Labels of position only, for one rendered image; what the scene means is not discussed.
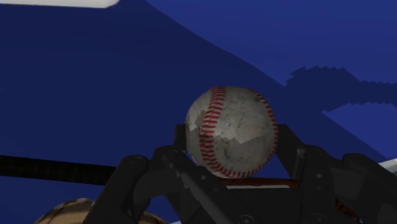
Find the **blue bed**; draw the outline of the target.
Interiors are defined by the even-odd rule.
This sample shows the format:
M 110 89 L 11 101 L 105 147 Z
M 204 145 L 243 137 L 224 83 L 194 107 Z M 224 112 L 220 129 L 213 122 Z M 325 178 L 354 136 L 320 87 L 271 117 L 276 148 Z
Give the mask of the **blue bed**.
M 249 87 L 331 155 L 397 157 L 397 0 L 0 4 L 0 154 L 116 165 Z

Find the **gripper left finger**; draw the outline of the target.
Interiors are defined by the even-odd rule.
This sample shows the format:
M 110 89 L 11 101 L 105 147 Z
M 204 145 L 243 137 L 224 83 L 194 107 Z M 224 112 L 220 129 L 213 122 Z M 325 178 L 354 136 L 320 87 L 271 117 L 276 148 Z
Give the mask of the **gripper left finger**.
M 185 125 L 152 159 L 124 157 L 83 224 L 138 224 L 150 200 L 164 195 L 182 224 L 258 224 L 257 217 L 209 171 L 186 156 Z

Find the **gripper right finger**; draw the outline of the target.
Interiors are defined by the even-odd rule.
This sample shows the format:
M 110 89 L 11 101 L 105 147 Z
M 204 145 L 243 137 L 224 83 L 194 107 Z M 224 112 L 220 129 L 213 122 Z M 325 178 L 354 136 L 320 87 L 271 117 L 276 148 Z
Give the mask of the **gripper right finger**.
M 278 130 L 276 155 L 300 181 L 299 224 L 397 224 L 397 176 L 365 155 L 336 159 L 287 125 Z

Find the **white baseball with red stitching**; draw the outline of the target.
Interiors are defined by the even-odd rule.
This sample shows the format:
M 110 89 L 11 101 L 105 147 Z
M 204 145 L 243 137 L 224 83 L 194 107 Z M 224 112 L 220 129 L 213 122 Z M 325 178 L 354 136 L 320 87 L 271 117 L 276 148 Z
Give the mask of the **white baseball with red stitching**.
M 217 177 L 241 179 L 272 158 L 279 128 L 272 108 L 258 92 L 214 87 L 188 110 L 186 149 L 193 161 Z

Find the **tan patterned round object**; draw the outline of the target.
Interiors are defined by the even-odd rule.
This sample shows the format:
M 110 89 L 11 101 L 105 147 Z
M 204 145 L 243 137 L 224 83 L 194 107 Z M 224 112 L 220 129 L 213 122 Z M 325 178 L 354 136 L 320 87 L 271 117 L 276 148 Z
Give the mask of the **tan patterned round object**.
M 83 224 L 95 201 L 79 198 L 64 202 L 42 215 L 34 224 Z M 169 224 L 157 215 L 143 212 L 138 224 Z

